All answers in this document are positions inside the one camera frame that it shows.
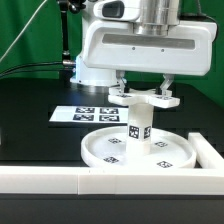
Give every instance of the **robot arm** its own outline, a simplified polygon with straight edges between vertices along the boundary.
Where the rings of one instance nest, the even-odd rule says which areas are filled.
[[[87,67],[205,75],[211,66],[216,24],[180,21],[179,0],[107,0],[84,44]]]

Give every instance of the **black tabletop surface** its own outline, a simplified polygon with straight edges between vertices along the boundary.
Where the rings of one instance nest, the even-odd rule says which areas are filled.
[[[132,82],[136,89],[157,83]],[[194,87],[175,84],[181,99],[172,109],[155,108],[153,126],[187,138],[200,132],[221,154],[224,152],[224,110]],[[66,88],[59,80],[4,79],[0,81],[0,164],[84,166],[80,156],[82,138],[111,124],[49,122],[56,106],[115,106],[107,94]]]
[[[150,89],[156,83],[130,83]],[[172,86],[177,108],[155,108],[154,127],[183,137],[200,132],[223,155],[224,110],[189,85]],[[114,106],[107,94],[65,88],[59,80],[0,81],[0,165],[85,166],[81,139],[110,125],[50,123],[58,105]],[[223,196],[0,194],[1,224],[223,222]]]

